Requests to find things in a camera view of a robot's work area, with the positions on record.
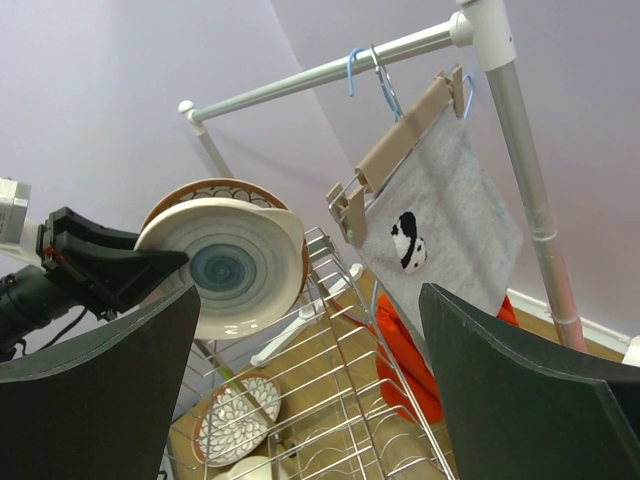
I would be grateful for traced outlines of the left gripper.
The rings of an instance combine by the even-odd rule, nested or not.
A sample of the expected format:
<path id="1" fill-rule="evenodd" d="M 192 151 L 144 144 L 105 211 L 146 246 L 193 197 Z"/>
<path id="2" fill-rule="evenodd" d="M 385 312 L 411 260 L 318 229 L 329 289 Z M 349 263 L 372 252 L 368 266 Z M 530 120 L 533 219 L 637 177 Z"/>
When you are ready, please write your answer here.
<path id="1" fill-rule="evenodd" d="M 38 226 L 37 254 L 51 282 L 98 318 L 112 320 L 188 260 L 180 252 L 137 251 L 138 238 L 62 207 Z"/>

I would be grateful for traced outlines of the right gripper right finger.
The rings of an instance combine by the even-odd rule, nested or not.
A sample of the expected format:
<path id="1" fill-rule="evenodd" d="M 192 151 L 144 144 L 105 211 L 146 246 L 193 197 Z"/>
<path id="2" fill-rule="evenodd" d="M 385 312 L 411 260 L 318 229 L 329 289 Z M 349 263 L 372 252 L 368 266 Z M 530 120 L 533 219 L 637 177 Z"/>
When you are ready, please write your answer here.
<path id="1" fill-rule="evenodd" d="M 639 369 L 507 324 L 436 284 L 419 310 L 463 479 L 636 479 Z"/>

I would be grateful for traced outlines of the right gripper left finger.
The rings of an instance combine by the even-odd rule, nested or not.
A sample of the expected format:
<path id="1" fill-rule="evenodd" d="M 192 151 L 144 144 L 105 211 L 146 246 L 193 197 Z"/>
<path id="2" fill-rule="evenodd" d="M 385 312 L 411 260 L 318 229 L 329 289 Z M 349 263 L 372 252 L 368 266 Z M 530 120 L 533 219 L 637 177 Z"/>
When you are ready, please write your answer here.
<path id="1" fill-rule="evenodd" d="M 157 478 L 199 314 L 183 287 L 2 363 L 2 478 Z"/>

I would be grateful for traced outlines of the grey swirl ceramic plate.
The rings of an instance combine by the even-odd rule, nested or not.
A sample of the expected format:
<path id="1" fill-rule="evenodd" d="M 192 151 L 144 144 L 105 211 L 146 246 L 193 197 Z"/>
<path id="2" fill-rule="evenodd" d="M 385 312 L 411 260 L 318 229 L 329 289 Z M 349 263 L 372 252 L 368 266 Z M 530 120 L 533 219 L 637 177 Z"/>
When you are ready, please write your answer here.
<path id="1" fill-rule="evenodd" d="M 195 286 L 200 297 L 196 338 L 231 340 L 289 313 L 304 283 L 304 240 L 303 222 L 288 209 L 199 198 L 157 215 L 142 229 L 135 248 L 186 254 L 187 263 L 149 298 Z"/>

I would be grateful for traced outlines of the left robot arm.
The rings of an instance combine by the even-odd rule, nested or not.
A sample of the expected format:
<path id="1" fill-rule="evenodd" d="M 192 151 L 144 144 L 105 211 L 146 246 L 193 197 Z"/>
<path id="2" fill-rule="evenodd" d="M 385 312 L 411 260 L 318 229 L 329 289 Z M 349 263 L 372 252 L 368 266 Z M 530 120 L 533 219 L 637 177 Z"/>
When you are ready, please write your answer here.
<path id="1" fill-rule="evenodd" d="M 1 215 L 1 253 L 26 263 L 1 277 L 1 359 L 31 332 L 80 306 L 111 321 L 141 304 L 186 265 L 176 251 L 138 251 L 135 233 L 106 228 L 64 207 L 42 224 Z"/>

